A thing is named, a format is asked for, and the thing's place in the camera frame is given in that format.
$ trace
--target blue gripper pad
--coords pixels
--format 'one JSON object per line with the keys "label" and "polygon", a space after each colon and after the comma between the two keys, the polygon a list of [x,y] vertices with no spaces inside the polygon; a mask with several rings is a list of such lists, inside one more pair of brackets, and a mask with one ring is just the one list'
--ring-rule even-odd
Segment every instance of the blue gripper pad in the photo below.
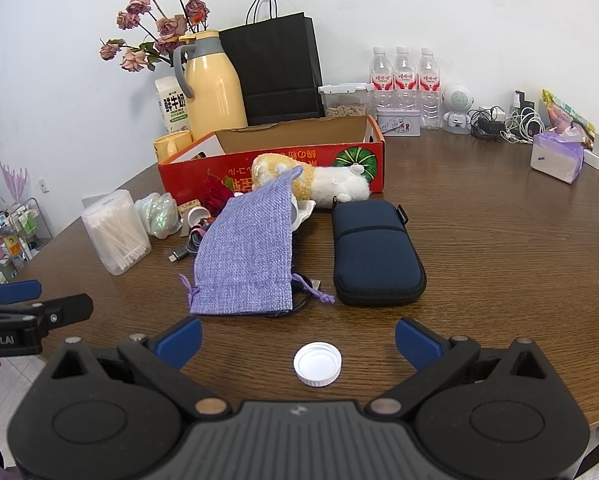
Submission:
{"label": "blue gripper pad", "polygon": [[37,280],[0,283],[0,305],[36,300],[39,296],[41,296],[41,283]]}
{"label": "blue gripper pad", "polygon": [[187,317],[156,336],[150,346],[167,365],[181,370],[201,348],[201,321],[197,317]]}
{"label": "blue gripper pad", "polygon": [[438,341],[403,319],[395,327],[395,345],[415,370],[425,368],[445,352]]}

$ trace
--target case tag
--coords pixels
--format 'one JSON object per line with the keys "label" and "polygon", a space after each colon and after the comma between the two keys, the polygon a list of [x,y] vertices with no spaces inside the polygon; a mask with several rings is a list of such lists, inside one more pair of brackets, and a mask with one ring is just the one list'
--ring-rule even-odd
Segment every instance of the case tag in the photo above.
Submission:
{"label": "case tag", "polygon": [[404,227],[406,227],[406,224],[408,223],[408,217],[406,216],[406,212],[401,204],[397,206],[397,214],[399,215],[399,219],[402,221]]}

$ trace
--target navy blue zippered case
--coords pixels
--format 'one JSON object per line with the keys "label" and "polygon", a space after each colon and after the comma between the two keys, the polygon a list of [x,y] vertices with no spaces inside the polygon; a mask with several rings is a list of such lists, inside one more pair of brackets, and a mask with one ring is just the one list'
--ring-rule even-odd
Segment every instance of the navy blue zippered case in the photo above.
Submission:
{"label": "navy blue zippered case", "polygon": [[406,232],[407,221],[401,206],[385,200],[333,207],[333,281],[343,303],[403,305],[421,295],[426,272]]}

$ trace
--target gray handle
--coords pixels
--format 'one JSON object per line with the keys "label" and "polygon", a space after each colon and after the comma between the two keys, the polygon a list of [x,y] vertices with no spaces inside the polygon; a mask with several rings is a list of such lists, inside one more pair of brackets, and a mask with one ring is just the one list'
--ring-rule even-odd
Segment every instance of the gray handle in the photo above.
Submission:
{"label": "gray handle", "polygon": [[179,83],[180,88],[183,91],[183,94],[186,97],[188,97],[188,99],[192,99],[193,97],[195,97],[195,94],[193,93],[192,88],[190,88],[188,81],[186,81],[185,76],[183,75],[182,54],[193,53],[195,52],[196,48],[197,45],[195,45],[194,43],[182,45],[178,46],[175,49],[175,52],[172,54],[172,64],[175,68],[175,76],[177,78],[177,83]]}

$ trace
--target yellow mug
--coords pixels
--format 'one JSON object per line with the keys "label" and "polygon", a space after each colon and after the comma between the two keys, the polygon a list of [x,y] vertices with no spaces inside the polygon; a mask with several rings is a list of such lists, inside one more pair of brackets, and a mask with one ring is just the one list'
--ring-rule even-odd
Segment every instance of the yellow mug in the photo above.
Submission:
{"label": "yellow mug", "polygon": [[154,154],[157,156],[157,161],[161,164],[169,156],[180,152],[191,144],[192,137],[188,130],[175,132],[153,141]]}

